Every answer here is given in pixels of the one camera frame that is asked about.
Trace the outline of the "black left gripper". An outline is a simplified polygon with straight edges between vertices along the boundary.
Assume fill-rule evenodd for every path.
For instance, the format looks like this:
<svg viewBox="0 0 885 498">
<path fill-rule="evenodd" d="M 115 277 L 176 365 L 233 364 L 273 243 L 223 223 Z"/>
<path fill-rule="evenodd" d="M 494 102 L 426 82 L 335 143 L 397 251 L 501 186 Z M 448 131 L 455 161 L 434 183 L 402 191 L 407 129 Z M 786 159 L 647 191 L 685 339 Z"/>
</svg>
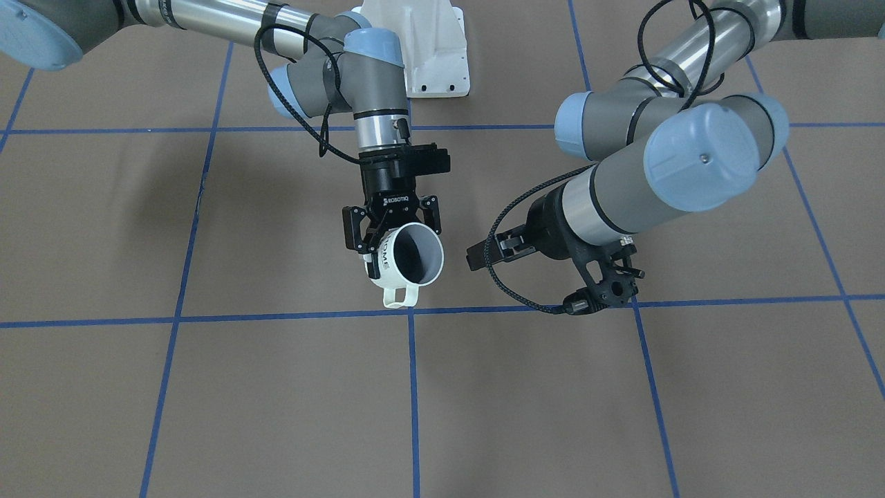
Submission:
<svg viewBox="0 0 885 498">
<path fill-rule="evenodd" d="M 638 294 L 636 280 L 645 278 L 645 271 L 633 265 L 637 253 L 633 239 L 618 239 L 608 245 L 608 256 L 601 246 L 594 246 L 578 237 L 565 217 L 563 187 L 550 190 L 535 199 L 529 207 L 527 239 L 537 251 L 550 259 L 572 259 L 585 286 L 563 299 L 563 311 L 578 316 L 595 314 L 606 308 L 624 308 Z M 602 277 L 594 280 L 587 269 L 595 264 Z"/>
</svg>

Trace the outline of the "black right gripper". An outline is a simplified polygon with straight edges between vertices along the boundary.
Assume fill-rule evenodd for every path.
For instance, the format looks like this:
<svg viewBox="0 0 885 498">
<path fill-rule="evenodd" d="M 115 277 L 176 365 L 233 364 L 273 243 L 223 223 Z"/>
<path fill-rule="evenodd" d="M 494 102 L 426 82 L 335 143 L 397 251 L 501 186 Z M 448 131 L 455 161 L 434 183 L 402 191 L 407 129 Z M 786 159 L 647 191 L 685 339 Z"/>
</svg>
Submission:
<svg viewBox="0 0 885 498">
<path fill-rule="evenodd" d="M 451 171 L 451 156 L 437 144 L 394 145 L 358 154 L 366 205 L 342 208 L 344 243 L 360 255 L 378 252 L 380 241 L 391 230 L 396 207 L 414 201 L 416 179 Z M 422 223 L 440 235 L 438 196 L 421 196 L 418 208 Z"/>
</svg>

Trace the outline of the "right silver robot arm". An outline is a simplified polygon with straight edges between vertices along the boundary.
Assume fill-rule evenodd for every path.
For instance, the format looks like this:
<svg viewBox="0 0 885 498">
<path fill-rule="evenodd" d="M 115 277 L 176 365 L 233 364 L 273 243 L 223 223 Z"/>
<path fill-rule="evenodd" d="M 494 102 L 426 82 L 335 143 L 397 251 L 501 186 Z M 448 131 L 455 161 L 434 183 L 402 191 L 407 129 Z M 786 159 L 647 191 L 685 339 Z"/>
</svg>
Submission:
<svg viewBox="0 0 885 498">
<path fill-rule="evenodd" d="M 127 26 L 167 26 L 252 49 L 269 98 L 319 145 L 360 168 L 364 202 L 342 211 L 345 245 L 370 261 L 395 247 L 438 255 L 435 196 L 419 176 L 447 173 L 446 150 L 415 145 L 395 32 L 346 10 L 281 1 L 3 1 L 2 51 L 36 70 L 79 62 Z"/>
</svg>

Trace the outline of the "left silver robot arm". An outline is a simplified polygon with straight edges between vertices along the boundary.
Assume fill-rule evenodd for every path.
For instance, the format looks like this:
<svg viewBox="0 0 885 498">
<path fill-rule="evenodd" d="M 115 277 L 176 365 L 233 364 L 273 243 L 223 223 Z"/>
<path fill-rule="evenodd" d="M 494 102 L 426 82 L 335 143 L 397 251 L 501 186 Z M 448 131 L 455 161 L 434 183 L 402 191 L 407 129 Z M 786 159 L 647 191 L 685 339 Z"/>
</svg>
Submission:
<svg viewBox="0 0 885 498">
<path fill-rule="evenodd" d="M 705 100 L 734 63 L 769 42 L 883 37 L 882 1 L 694 1 L 694 22 L 654 55 L 637 33 L 640 63 L 609 91 L 569 95 L 555 120 L 566 154 L 588 160 L 543 184 L 527 223 L 491 249 L 569 259 L 585 286 L 546 314 L 619 308 L 644 273 L 633 267 L 633 235 L 690 212 L 720 207 L 746 192 L 783 151 L 788 117 L 759 93 Z"/>
</svg>

